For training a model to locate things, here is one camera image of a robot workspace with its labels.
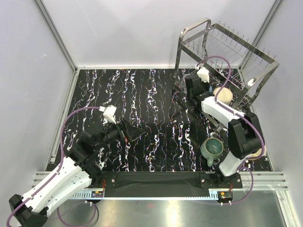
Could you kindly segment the teal ceramic mug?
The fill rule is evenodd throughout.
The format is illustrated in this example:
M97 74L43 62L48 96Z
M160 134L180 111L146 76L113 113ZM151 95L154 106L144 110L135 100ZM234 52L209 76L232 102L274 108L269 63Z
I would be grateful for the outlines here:
M223 153L223 143L214 137L206 139L200 147L202 156L207 160L207 165L211 167Z

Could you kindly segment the white floral mug green inside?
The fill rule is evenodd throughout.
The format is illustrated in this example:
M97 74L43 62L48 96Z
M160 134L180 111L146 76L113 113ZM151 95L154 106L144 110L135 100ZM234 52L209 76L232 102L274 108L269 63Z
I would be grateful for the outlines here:
M223 102L226 105L229 105L233 99L233 93L226 87L224 87L219 95L217 96L217 100Z

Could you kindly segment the yellow cup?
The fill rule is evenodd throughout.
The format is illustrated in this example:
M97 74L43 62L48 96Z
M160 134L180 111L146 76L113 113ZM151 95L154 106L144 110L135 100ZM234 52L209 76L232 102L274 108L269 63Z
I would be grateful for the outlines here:
M262 153L262 148L260 148L256 153L253 153L253 154L251 155L251 157L250 157L249 160L253 161L253 160L255 160L255 158L258 157L258 156L260 156L260 157L265 156L266 153L267 153L267 148L264 147L264 152L263 152L263 155L262 155L262 156L261 156L261 153Z

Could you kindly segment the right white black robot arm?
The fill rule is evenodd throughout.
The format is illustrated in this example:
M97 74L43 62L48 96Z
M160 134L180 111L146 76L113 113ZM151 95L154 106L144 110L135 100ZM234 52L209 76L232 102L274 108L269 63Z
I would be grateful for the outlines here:
M254 113L237 111L217 99L209 91L209 83L203 82L197 74L185 76L187 100L197 109L215 118L228 129L230 152L219 165L220 173L214 176L215 184L225 188L232 181L231 175L253 154L262 157L265 143L258 117Z

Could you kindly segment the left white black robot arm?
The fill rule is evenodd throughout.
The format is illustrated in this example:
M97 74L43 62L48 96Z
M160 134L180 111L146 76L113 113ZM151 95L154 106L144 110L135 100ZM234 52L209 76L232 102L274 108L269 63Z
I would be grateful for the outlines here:
M10 198L10 216L22 227L42 227L53 211L76 192L101 185L102 171L96 165L101 148L116 140L132 143L144 133L125 119L93 135L83 132L60 164L39 184L23 195Z

